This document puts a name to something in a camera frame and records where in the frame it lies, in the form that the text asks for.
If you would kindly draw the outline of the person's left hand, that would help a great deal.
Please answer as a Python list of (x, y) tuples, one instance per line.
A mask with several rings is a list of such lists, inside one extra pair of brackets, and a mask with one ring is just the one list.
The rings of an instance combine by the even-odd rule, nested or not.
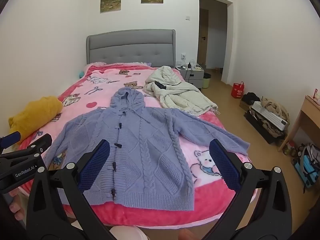
[(17, 221), (23, 220), (25, 217), (25, 211), (22, 208), (19, 192), (19, 189), (14, 189), (9, 192), (9, 196), (13, 198), (12, 202), (9, 205), (9, 209), (14, 214)]

